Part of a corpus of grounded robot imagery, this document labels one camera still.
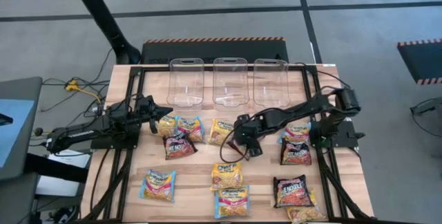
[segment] gray floor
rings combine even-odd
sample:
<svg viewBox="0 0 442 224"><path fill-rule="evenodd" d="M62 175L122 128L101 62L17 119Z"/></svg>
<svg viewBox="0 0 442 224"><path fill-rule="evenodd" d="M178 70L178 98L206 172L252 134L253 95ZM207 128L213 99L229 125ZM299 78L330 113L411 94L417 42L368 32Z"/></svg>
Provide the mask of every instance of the gray floor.
<svg viewBox="0 0 442 224"><path fill-rule="evenodd" d="M300 0L105 1L111 12L300 5ZM442 0L307 0L309 5L422 1ZM0 18L86 13L80 0L0 0ZM408 109L441 96L442 85L416 86L396 42L440 38L442 7L312 11L311 18L323 62L338 65L340 76L357 90L363 103L354 122L367 133L360 142L361 155L375 215L385 220L440 223L442 140L420 130ZM301 12L136 17L117 22L138 48L145 39L281 36L287 38L291 62L314 62ZM0 80L33 75L91 80L109 48L93 20L3 22ZM101 79L109 79L114 62L111 54ZM59 86L44 86L39 107L45 109L68 95ZM90 101L87 95L76 95L49 112L39 112L35 125L48 130L63 126ZM433 114L418 121L434 132L442 129Z"/></svg>

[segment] black floor mat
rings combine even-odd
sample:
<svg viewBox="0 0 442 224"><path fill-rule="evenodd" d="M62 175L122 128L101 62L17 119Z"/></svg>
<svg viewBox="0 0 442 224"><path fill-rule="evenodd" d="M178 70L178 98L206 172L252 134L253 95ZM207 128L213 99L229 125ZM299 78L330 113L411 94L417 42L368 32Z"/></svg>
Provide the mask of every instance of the black floor mat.
<svg viewBox="0 0 442 224"><path fill-rule="evenodd" d="M250 64L260 58L289 61L283 37L231 37L146 40L141 63L168 64L175 58L201 58L210 64L219 57L241 57Z"/></svg>
<svg viewBox="0 0 442 224"><path fill-rule="evenodd" d="M442 83L440 39L400 42L398 50L417 84Z"/></svg>

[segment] clear plastic container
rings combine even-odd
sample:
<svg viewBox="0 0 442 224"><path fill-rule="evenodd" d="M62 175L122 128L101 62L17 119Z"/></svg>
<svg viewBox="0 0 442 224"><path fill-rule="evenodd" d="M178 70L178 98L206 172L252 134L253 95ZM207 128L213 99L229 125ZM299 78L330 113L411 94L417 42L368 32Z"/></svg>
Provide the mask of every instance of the clear plastic container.
<svg viewBox="0 0 442 224"><path fill-rule="evenodd" d="M219 111L238 111L249 102L247 60L226 57L213 61L213 103Z"/></svg>
<svg viewBox="0 0 442 224"><path fill-rule="evenodd" d="M276 59L257 59L253 67L253 107L260 111L290 104L288 63Z"/></svg>
<svg viewBox="0 0 442 224"><path fill-rule="evenodd" d="M202 109L204 62L200 58L173 59L170 63L167 103L177 111Z"/></svg>

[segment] wooden table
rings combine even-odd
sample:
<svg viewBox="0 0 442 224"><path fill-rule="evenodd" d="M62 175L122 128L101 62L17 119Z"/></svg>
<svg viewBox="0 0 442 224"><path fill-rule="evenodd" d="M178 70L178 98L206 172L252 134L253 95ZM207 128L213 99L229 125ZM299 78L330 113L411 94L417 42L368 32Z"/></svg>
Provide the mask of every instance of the wooden table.
<svg viewBox="0 0 442 224"><path fill-rule="evenodd" d="M125 98L130 66L115 66L106 104L120 102ZM331 73L337 76L338 72L334 65L318 65L318 70ZM334 78L319 74L321 86L340 86ZM313 80L309 78L311 91L314 92ZM137 79L135 79L133 92L137 90ZM204 72L204 106L197 112L204 123L205 138L209 137L209 132L213 118L221 118L234 122L236 117L242 114L241 111L216 111L212 100L213 73ZM249 92L251 100L248 103L245 113L254 113L252 87L253 72L249 72ZM168 72L147 72L144 83L143 94L152 95L155 102L166 106L166 98L169 87ZM306 100L305 91L302 84L301 73L289 71L289 96L291 105L300 104ZM194 113L172 112L172 115L181 115L184 117L194 117ZM299 123L305 123L309 119L299 120ZM161 137L152 136L148 130L148 124L143 124L142 133L138 148L133 152L133 159L128 182L128 191L126 195L126 204L124 209L124 222L207 222L219 221L214 219L215 197L210 191L211 170L213 163L221 162L219 157L219 147L196 144L198 152L186 158L176 160L165 160L164 146ZM244 184L250 185L251 194L251 217L250 218L230 218L229 221L288 221L288 216L284 208L274 209L272 178L294 178L305 174L307 176L308 188L315 189L316 199L324 214L326 214L325 202L323 197L323 187L321 185L320 173L316 162L316 152L311 149L311 166L294 165L280 166L280 144L277 139L280 133L265 137L260 143L263 155L252 158L250 161L242 161L242 173L244 175ZM367 186L365 184L364 174L359 158L349 149L337 148L336 160L340 172L340 178L343 187L352 197L354 202L369 215L373 214L370 203ZM96 204L106 191L111 174L114 151L111 150L104 161L102 171L97 181L93 203ZM223 154L234 156L236 153L230 149L224 149ZM81 212L83 216L89 213L90 194L92 191L94 179L97 175L98 166L104 155L104 150L96 151L93 154L89 169L88 181L84 191L83 201L81 202ZM149 169L168 172L175 170L177 173L175 180L175 202L165 202L160 200L146 200L138 197L143 177ZM336 193L332 185L331 198L333 200L334 212L339 216L339 208ZM111 217L116 216L119 188L115 191L112 203Z"/></svg>

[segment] ramen packet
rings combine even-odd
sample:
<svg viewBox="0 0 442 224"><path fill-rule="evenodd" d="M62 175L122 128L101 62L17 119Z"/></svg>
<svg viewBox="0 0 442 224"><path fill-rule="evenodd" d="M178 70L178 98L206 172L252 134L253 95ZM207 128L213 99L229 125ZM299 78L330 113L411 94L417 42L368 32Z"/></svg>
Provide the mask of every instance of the ramen packet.
<svg viewBox="0 0 442 224"><path fill-rule="evenodd" d="M278 142L281 144L282 139L285 139L289 142L304 142L306 144L309 143L309 132L311 128L311 123L308 122L304 125L296 125L295 123L289 123L285 126L284 130L281 133L280 139Z"/></svg>
<svg viewBox="0 0 442 224"><path fill-rule="evenodd" d="M314 206L307 189L305 175L293 179L273 178L273 207L312 207Z"/></svg>
<svg viewBox="0 0 442 224"><path fill-rule="evenodd" d="M224 121L213 119L212 128L210 129L210 138L208 144L221 145L226 139L227 135L233 131L233 125ZM233 134L229 136L226 142L230 141Z"/></svg>
<svg viewBox="0 0 442 224"><path fill-rule="evenodd" d="M173 202L175 171L161 173L149 169L141 185L140 198L169 200Z"/></svg>
<svg viewBox="0 0 442 224"><path fill-rule="evenodd" d="M249 186L220 189L215 193L215 218L248 216L249 212Z"/></svg>
<svg viewBox="0 0 442 224"><path fill-rule="evenodd" d="M310 199L315 205L314 207L288 207L287 214L293 224L303 223L306 221L317 221L324 219L325 215L320 212L318 203L315 199L315 191L310 191Z"/></svg>
<svg viewBox="0 0 442 224"><path fill-rule="evenodd" d="M178 133L188 133L192 142L204 142L204 127L199 117L186 120L177 116L176 122Z"/></svg>
<svg viewBox="0 0 442 224"><path fill-rule="evenodd" d="M198 150L189 140L187 133L179 133L173 137L163 137L164 150L166 151L166 160L173 158L182 158L197 152Z"/></svg>
<svg viewBox="0 0 442 224"><path fill-rule="evenodd" d="M304 143L288 142L282 139L281 165L311 165L310 148Z"/></svg>
<svg viewBox="0 0 442 224"><path fill-rule="evenodd" d="M176 131L176 120L175 117L165 115L159 122L155 122L158 133L156 135L162 137L171 137Z"/></svg>
<svg viewBox="0 0 442 224"><path fill-rule="evenodd" d="M215 163L212 170L212 187L210 190L239 188L242 186L241 164Z"/></svg>

